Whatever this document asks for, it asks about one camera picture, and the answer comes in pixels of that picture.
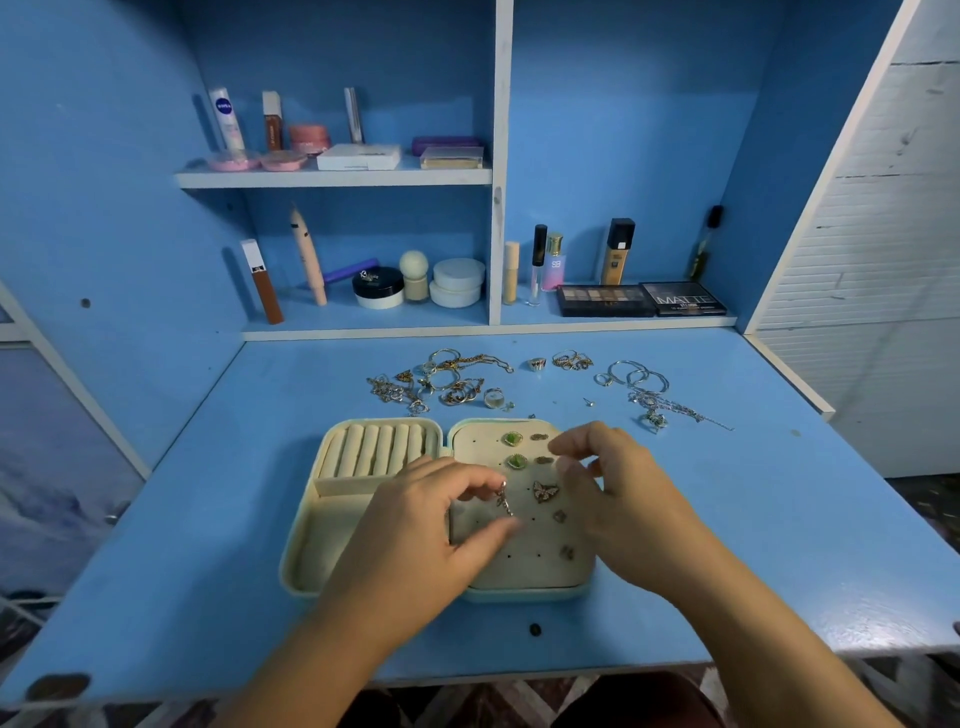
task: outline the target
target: blue desk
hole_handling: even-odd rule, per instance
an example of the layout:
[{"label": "blue desk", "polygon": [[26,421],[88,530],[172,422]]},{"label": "blue desk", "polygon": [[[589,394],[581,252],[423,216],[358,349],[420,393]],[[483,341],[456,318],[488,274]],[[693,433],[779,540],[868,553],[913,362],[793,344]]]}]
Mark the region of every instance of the blue desk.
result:
[{"label": "blue desk", "polygon": [[[519,364],[578,348],[587,372]],[[47,673],[86,672],[84,699],[236,691],[303,614],[277,564],[326,430],[395,417],[365,377],[435,349],[492,353],[514,414],[558,427],[603,419],[649,447],[707,524],[834,650],[957,649],[960,557],[913,513],[740,336],[728,329],[249,343],[160,463],[115,533],[0,689],[22,700]],[[734,426],[679,415],[654,435],[625,388],[597,371],[633,358],[670,396]],[[587,407],[583,397],[596,401]],[[432,404],[444,429],[493,414]],[[383,605],[384,619],[390,605]],[[542,628],[530,634],[531,622]],[[603,671],[704,661],[680,614],[598,565],[589,596],[562,603],[455,602],[377,673],[386,683],[490,674]]]}]

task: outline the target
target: left hand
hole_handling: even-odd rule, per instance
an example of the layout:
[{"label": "left hand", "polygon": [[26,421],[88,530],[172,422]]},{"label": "left hand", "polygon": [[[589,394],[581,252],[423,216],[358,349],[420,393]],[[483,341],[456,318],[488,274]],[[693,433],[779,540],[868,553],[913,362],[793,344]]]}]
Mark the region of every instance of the left hand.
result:
[{"label": "left hand", "polygon": [[451,457],[424,455],[377,489],[317,603],[317,618],[337,622],[382,652],[416,635],[491,561],[519,528],[497,519],[452,546],[444,515],[455,499],[490,500],[503,474]]}]

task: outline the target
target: white compact box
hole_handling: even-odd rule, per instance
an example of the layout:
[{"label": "white compact box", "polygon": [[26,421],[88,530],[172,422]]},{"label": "white compact box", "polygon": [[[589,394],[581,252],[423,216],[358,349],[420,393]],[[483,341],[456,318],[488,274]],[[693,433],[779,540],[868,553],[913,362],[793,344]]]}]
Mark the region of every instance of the white compact box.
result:
[{"label": "white compact box", "polygon": [[[523,435],[516,448],[503,435]],[[447,435],[433,420],[404,417],[347,420],[324,436],[310,471],[297,516],[280,558],[280,583],[296,596],[315,597],[336,566],[376,488],[409,461],[423,454],[452,455],[462,462],[487,465],[507,479],[506,496],[523,528],[515,534],[464,593],[471,601],[552,601],[584,594],[595,556],[566,493],[546,502],[534,497],[534,482],[556,485],[547,450],[559,434],[542,420],[473,419],[457,423]],[[533,439],[533,435],[546,438]],[[527,458],[523,470],[507,467],[507,457]],[[452,544],[462,543],[506,511],[495,499],[456,500],[448,515]]]},{"label": "white compact box", "polygon": [[389,172],[399,164],[396,144],[335,144],[317,157],[317,169],[322,172]]}]

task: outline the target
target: forearm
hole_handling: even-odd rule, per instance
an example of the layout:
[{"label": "forearm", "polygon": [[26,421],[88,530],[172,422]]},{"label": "forearm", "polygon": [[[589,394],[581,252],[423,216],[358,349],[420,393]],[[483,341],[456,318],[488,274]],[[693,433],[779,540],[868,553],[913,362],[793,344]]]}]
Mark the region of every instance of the forearm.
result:
[{"label": "forearm", "polygon": [[712,534],[671,601],[703,640],[745,726],[899,725],[806,624]]},{"label": "forearm", "polygon": [[386,655],[342,619],[305,619],[221,714],[216,728],[335,726]]}]

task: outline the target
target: right hand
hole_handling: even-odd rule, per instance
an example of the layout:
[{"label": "right hand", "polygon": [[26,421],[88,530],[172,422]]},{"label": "right hand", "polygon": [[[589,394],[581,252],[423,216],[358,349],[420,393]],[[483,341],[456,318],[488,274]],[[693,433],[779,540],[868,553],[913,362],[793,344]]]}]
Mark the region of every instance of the right hand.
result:
[{"label": "right hand", "polygon": [[548,447],[559,455],[561,485],[604,564],[632,584],[674,596],[713,537],[650,450],[601,422],[574,427]]}]

